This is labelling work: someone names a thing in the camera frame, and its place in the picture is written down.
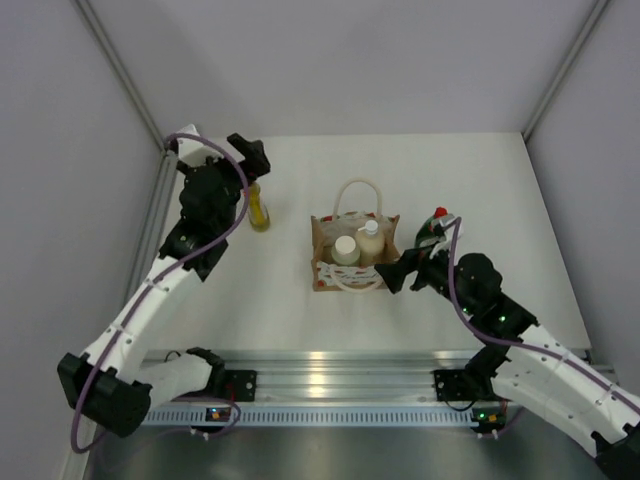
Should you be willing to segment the cream pump lotion bottle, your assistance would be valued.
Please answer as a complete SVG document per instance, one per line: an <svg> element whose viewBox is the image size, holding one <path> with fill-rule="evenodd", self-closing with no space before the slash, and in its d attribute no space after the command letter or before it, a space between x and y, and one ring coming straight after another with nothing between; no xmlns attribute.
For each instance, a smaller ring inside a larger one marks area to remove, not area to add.
<svg viewBox="0 0 640 480"><path fill-rule="evenodd" d="M354 236L360 250L360 265L368 267L378 263L384 252L385 238L376 220L367 220Z"/></svg>

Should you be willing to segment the yellow dish soap bottle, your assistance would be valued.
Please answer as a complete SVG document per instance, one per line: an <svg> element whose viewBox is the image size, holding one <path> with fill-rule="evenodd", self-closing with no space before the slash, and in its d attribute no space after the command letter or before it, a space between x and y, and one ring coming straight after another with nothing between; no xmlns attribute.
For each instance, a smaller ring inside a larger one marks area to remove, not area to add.
<svg viewBox="0 0 640 480"><path fill-rule="evenodd" d="M257 182L254 182L249 187L248 204L248 217L251 227L258 232L268 230L270 227L270 217L262 201L261 188Z"/></svg>

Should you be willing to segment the green dish soap bottle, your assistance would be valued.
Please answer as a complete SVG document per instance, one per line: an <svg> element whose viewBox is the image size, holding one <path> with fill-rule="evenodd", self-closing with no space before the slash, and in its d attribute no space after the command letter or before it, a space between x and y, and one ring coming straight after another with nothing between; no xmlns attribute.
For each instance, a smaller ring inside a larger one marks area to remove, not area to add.
<svg viewBox="0 0 640 480"><path fill-rule="evenodd" d="M418 230L414 240L414 247L426 248L439 243L445 236L445 227L442 223L448 224L452 218L453 216L445 207L437 207Z"/></svg>

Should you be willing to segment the jute watermelon canvas bag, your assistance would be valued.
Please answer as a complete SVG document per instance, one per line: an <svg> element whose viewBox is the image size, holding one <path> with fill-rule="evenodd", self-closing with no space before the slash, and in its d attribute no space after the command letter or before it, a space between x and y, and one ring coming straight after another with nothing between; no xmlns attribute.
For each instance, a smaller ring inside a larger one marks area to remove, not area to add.
<svg viewBox="0 0 640 480"><path fill-rule="evenodd" d="M340 203L347 188L363 184L375 193L375 207L369 211L342 212ZM338 190L332 213L311 218L313 274L317 292L365 293L385 286L375 270L377 264L390 264L400 257L394 238L400 217L382 211L382 193L364 178L352 178Z"/></svg>

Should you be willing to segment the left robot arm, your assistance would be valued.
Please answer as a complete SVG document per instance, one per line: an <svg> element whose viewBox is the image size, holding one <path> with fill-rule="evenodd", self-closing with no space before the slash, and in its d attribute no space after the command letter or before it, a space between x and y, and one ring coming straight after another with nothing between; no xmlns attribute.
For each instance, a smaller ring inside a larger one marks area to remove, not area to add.
<svg viewBox="0 0 640 480"><path fill-rule="evenodd" d="M233 395L225 363L212 351L192 347L177 359L144 366L153 343L178 307L212 273L228 238L248 210L249 188L271 164L260 139L238 133L227 151L197 134L177 132L166 140L183 175L180 211L142 283L118 316L81 354L66 354L57 373L73 410L72 448L87 418L121 438L135 432L148 412L185 395L228 402Z"/></svg>

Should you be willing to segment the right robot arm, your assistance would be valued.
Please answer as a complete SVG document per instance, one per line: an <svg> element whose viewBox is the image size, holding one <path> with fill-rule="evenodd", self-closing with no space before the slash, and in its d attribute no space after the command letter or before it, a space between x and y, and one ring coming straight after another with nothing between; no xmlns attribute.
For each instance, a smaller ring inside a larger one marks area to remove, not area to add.
<svg viewBox="0 0 640 480"><path fill-rule="evenodd" d="M375 267L388 289L430 287L483 343L463 385L477 398L519 404L578 443L609 479L639 476L639 399L581 360L501 289L503 277L483 254L454 262L448 252L410 249Z"/></svg>

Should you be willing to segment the pale green white-capped bottle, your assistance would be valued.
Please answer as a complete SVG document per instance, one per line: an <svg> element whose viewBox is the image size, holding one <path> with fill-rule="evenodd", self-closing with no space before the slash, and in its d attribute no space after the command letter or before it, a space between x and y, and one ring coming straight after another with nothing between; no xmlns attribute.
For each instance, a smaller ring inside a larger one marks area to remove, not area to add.
<svg viewBox="0 0 640 480"><path fill-rule="evenodd" d="M338 237L331 249L333 263L338 266L352 267L360 263L360 249L355 239L349 235Z"/></svg>

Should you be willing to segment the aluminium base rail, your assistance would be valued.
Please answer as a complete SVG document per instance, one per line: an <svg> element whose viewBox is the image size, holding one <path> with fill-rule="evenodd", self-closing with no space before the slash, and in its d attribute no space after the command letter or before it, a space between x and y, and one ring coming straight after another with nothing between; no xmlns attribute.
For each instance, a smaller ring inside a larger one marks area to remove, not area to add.
<svg viewBox="0 0 640 480"><path fill-rule="evenodd" d="M433 372L460 369L473 350L218 350L230 370L257 372L256 403L273 405L436 402Z"/></svg>

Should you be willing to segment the left aluminium frame post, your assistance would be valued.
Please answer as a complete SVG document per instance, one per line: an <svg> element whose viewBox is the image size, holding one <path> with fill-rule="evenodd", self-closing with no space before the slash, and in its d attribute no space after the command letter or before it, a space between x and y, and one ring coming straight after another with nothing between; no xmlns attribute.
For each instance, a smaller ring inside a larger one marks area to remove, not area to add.
<svg viewBox="0 0 640 480"><path fill-rule="evenodd" d="M164 149L164 137L162 132L146 105L142 94L137 88L134 79L130 75L128 68L121 59L116 46L110 38L110 35L104 27L98 12L92 5L92 2L87 0L71 0L71 4L88 30L90 36L95 41L99 51L106 60L111 72L119 83L122 92L134 109L147 134L154 145L162 151Z"/></svg>

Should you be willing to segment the aluminium frame post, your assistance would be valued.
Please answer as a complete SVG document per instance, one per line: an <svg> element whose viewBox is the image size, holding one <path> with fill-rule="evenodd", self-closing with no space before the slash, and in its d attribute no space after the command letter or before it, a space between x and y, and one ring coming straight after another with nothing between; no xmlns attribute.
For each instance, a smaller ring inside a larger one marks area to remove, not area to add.
<svg viewBox="0 0 640 480"><path fill-rule="evenodd" d="M603 18L615 4L613 0L594 1L586 17L579 23L579 28L572 36L565 52L561 55L556 68L545 84L541 95L534 104L531 114L522 129L521 136L528 144L537 128L544 120L549 109L568 81L573 69L587 49L589 42L603 21Z"/></svg>
<svg viewBox="0 0 640 480"><path fill-rule="evenodd" d="M106 60L111 72L119 83L122 92L134 109L147 134L154 145L162 151L164 149L164 137L162 132L146 105L142 94L137 88L134 79L130 75L128 68L121 59L116 46L110 38L110 35L104 27L98 12L92 5L92 2L87 0L71 0L71 4L88 30L90 36L95 41L99 51Z"/></svg>

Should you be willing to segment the right aluminium frame post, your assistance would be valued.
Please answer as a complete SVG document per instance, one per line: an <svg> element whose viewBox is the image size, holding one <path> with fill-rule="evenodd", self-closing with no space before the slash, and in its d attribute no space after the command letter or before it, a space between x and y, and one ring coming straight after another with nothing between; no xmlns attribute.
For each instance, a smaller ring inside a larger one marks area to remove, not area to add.
<svg viewBox="0 0 640 480"><path fill-rule="evenodd" d="M587 49L589 42L603 21L603 18L615 4L613 0L594 1L586 17L579 23L579 28L572 36L565 52L561 55L556 68L545 84L541 95L534 104L531 114L522 129L521 136L528 144L537 128L544 120L549 109L568 81L573 69Z"/></svg>

